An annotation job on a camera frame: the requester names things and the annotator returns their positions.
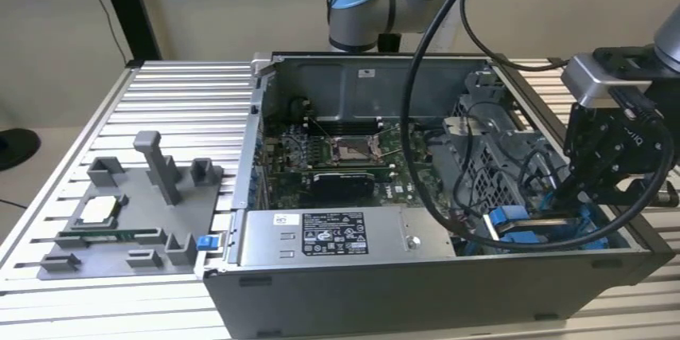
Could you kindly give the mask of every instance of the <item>blue latch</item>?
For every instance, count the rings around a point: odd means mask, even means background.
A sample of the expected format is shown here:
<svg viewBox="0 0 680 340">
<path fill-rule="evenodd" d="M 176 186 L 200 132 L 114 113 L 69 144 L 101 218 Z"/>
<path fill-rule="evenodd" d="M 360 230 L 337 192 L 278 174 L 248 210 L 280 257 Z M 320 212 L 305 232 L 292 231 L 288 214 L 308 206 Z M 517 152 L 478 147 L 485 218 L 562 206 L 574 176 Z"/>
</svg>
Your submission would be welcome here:
<svg viewBox="0 0 680 340">
<path fill-rule="evenodd" d="M 196 250 L 212 251 L 220 248 L 220 238 L 217 236 L 204 235 L 196 242 Z"/>
</svg>

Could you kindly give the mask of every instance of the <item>motherboard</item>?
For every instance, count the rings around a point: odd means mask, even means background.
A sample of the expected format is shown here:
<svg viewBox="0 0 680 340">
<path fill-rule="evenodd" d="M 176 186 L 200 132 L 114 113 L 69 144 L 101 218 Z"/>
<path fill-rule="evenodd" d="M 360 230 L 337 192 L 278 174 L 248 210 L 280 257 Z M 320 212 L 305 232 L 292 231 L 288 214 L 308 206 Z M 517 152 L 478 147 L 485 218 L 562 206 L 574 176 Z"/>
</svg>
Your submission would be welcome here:
<svg viewBox="0 0 680 340">
<path fill-rule="evenodd" d="M 410 127 L 418 174 L 446 207 L 422 132 Z M 265 138 L 270 209 L 370 207 L 421 201 L 405 168 L 396 122 L 336 123 L 305 117 Z"/>
</svg>

